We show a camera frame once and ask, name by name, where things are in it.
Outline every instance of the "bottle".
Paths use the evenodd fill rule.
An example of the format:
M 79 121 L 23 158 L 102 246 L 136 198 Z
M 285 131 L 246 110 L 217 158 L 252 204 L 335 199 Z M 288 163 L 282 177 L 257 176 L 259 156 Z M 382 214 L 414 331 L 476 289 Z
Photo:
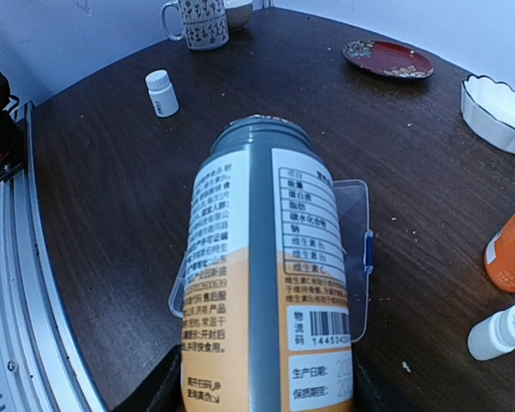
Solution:
M 308 135 L 252 116 L 193 187 L 185 272 L 187 412 L 354 410 L 332 177 Z
M 478 361 L 488 361 L 515 349 L 515 305 L 477 324 L 470 332 L 468 348 Z
M 488 244 L 484 264 L 498 288 L 515 293 L 515 215 Z
M 159 118 L 167 118 L 175 114 L 179 109 L 179 103 L 167 71 L 154 71 L 145 77 L 145 82 L 156 115 Z

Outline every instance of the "wood grain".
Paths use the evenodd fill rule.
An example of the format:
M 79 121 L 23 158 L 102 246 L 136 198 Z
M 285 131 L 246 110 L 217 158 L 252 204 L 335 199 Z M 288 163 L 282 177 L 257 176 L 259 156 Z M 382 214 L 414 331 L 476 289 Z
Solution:
M 386 82 L 343 59 L 343 45 L 362 38 L 381 36 L 267 9 L 219 50 L 163 42 L 36 108 L 52 266 L 109 407 L 179 341 L 167 297 L 192 180 L 222 128 L 260 112 L 300 124 L 335 179 L 369 185 L 375 271 L 355 354 L 424 410 L 515 410 L 515 353 L 479 363 L 466 348 L 474 324 L 515 302 L 482 267 L 515 210 L 515 156 L 461 119 L 464 70 L 424 52 L 433 77 Z M 154 115 L 144 84 L 162 68 L 181 105 L 167 119 Z

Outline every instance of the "clear plastic box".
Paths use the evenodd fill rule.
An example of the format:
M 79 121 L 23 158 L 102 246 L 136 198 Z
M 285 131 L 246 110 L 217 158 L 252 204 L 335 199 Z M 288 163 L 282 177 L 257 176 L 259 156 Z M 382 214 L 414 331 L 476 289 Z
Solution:
M 342 247 L 345 252 L 345 277 L 349 302 L 349 328 L 352 342 L 359 341 L 367 329 L 368 277 L 373 271 L 373 232 L 370 230 L 368 186 L 362 180 L 334 182 Z M 168 305 L 183 317 L 185 257 L 173 284 Z

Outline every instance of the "white patterned mug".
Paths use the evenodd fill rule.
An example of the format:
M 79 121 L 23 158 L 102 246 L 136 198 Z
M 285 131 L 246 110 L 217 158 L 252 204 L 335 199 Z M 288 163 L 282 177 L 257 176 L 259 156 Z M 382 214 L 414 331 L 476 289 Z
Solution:
M 173 34 L 167 26 L 166 10 L 169 7 L 181 13 L 183 30 L 180 34 Z M 162 6 L 161 20 L 169 39 L 185 38 L 192 50 L 217 49 L 229 40 L 223 0 L 174 0 Z

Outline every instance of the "barcode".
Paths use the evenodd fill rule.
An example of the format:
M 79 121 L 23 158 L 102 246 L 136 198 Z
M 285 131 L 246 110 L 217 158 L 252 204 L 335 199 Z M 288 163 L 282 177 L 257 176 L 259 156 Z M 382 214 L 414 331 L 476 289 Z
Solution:
M 311 336 L 348 335 L 349 315 L 340 312 L 309 312 Z

